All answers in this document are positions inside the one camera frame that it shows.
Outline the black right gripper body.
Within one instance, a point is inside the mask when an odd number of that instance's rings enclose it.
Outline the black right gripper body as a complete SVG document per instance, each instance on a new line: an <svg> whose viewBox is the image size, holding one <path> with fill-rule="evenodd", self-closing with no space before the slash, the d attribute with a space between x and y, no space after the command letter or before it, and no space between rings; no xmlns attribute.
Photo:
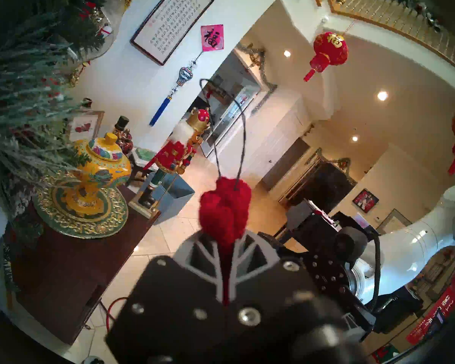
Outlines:
<svg viewBox="0 0 455 364"><path fill-rule="evenodd" d="M336 301L348 319L350 329L354 323L357 332L371 332L376 322L369 301L361 301L365 275L356 269L356 261L372 241L370 232L355 219L336 215L342 224L338 231L323 215L312 215L295 231L280 229L280 243L296 240L306 252L299 254L300 260L310 273L321 294Z"/></svg>

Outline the finger of the gray right gripper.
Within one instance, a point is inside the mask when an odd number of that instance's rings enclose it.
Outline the finger of the gray right gripper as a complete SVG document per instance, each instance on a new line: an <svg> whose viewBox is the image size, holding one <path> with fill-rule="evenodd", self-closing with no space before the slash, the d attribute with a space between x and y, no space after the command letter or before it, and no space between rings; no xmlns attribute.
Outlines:
<svg viewBox="0 0 455 364"><path fill-rule="evenodd" d="M286 212L286 229L295 231L303 225L317 209L312 201L301 201L299 204L291 206Z"/></svg>

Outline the gray left gripper right finger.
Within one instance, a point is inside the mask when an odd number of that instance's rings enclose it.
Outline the gray left gripper right finger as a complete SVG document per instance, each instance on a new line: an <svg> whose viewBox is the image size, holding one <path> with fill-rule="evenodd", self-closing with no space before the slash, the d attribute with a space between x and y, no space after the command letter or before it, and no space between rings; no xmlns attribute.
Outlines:
<svg viewBox="0 0 455 364"><path fill-rule="evenodd" d="M228 301L234 301L241 285L259 276L279 262L272 245L258 234L245 230L234 243L231 268L228 273Z"/></svg>

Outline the gray left gripper left finger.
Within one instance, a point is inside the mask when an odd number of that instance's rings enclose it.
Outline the gray left gripper left finger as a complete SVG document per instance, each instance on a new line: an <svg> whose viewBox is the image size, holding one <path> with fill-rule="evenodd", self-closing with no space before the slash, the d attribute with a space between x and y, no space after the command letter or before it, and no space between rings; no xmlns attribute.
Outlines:
<svg viewBox="0 0 455 364"><path fill-rule="evenodd" d="M176 250L173 259L185 270L202 279L223 303L224 284L218 244L202 231L189 236Z"/></svg>

